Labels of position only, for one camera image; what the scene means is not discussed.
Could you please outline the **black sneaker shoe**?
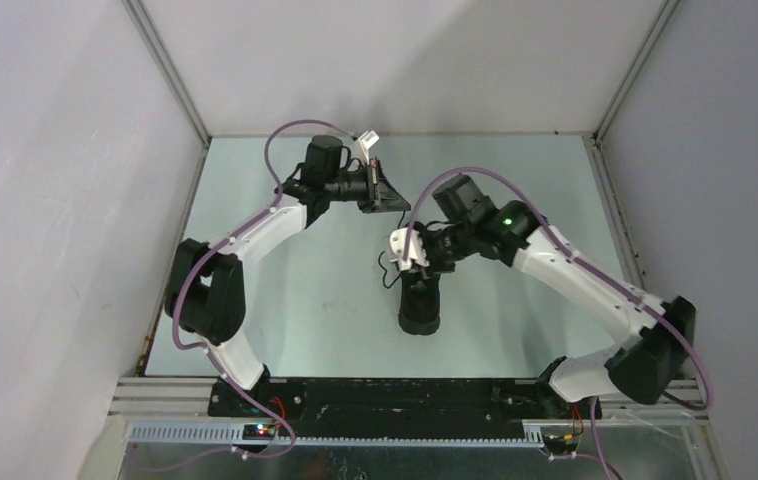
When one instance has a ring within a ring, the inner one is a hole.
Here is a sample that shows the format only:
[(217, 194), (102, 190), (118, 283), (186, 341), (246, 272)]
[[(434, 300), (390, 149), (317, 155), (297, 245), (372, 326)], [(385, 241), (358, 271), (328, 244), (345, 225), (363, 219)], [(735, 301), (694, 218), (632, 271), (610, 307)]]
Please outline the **black sneaker shoe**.
[(409, 335), (428, 336), (440, 326), (440, 275), (401, 273), (398, 324)]

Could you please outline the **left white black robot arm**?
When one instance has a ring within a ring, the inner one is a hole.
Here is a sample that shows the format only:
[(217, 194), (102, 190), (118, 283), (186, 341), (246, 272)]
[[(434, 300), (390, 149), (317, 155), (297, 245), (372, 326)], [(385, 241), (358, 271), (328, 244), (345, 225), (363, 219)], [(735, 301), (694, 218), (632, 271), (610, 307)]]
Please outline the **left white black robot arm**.
[(392, 187), (369, 150), (374, 131), (350, 144), (331, 135), (314, 136), (305, 158), (279, 180), (271, 202), (216, 242), (188, 238), (177, 247), (164, 309), (172, 332), (191, 333), (225, 380), (236, 385), (233, 404), (259, 416), (271, 403), (259, 380), (266, 367), (241, 328), (246, 315), (246, 267), (258, 263), (288, 238), (313, 225), (333, 202), (352, 202), (365, 214), (407, 212), (410, 203)]

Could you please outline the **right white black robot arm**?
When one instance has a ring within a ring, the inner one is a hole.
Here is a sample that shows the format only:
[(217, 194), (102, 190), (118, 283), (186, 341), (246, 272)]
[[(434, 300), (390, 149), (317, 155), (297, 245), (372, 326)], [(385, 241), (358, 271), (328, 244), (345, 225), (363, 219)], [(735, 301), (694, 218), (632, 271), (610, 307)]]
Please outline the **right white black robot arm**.
[(412, 220), (391, 234), (388, 251), (404, 278), (400, 320), (413, 334), (431, 334), (440, 310), (438, 281), (471, 256), (528, 275), (583, 309), (612, 340), (579, 357), (561, 357), (541, 374), (540, 411), (561, 418), (581, 400), (620, 393), (653, 405), (693, 353), (696, 309), (683, 297), (665, 301), (619, 280), (574, 249), (523, 196), (498, 207), (461, 169), (436, 178), (432, 197), (446, 226)]

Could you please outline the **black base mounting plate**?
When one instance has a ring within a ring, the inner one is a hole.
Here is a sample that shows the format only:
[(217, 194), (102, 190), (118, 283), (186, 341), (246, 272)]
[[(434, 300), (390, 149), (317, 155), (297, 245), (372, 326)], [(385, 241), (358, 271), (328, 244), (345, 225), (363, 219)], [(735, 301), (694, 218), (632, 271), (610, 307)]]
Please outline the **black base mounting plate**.
[(303, 440), (522, 439), (527, 421), (602, 416), (589, 400), (569, 404), (534, 379), (273, 377), (249, 394), (246, 401), (218, 380), (207, 413), (260, 418), (265, 406)]

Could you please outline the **right circuit board with leds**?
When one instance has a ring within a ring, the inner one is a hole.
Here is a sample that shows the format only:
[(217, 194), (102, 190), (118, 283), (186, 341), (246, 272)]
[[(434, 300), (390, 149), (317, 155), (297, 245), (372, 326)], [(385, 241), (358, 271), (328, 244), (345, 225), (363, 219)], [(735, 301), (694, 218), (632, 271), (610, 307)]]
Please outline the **right circuit board with leds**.
[(580, 440), (579, 434), (545, 435), (542, 451), (548, 457), (575, 457)]

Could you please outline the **circuit board with leds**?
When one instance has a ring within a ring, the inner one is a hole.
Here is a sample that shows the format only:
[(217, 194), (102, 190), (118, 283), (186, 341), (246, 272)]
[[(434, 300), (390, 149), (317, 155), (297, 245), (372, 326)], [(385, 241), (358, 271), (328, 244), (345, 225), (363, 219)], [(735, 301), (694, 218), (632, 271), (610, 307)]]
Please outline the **circuit board with leds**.
[(542, 451), (548, 457), (575, 457), (580, 440), (579, 434), (545, 435)]
[(244, 424), (241, 431), (243, 441), (272, 441), (278, 434), (276, 424), (248, 423)]

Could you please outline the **left circuit board with leds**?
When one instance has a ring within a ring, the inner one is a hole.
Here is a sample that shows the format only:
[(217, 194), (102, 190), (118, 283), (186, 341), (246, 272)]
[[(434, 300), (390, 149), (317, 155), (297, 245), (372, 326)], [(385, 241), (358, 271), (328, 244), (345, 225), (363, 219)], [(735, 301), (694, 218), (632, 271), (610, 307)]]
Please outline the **left circuit board with leds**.
[(244, 424), (241, 431), (243, 441), (272, 441), (278, 434), (276, 424), (248, 423)]

